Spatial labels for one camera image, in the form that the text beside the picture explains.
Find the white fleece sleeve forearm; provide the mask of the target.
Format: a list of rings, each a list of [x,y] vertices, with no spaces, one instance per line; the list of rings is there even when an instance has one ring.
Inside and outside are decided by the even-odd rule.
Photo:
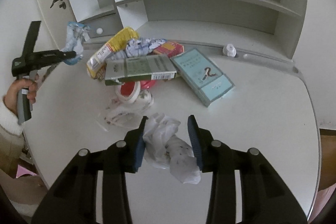
[[[17,174],[17,166],[25,145],[23,127],[18,118],[1,99],[1,170],[10,177]]]

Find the person's left hand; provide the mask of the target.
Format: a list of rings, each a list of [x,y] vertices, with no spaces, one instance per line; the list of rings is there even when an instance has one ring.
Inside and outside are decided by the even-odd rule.
[[[38,90],[36,80],[38,78],[39,78],[38,75],[35,76],[34,81],[22,78],[19,80],[15,80],[10,85],[6,95],[3,97],[3,103],[14,115],[18,116],[17,99],[18,99],[18,93],[20,92],[21,89],[28,88],[29,92],[27,94],[27,98],[29,99],[29,102],[31,104],[34,104],[36,102],[36,96]]]

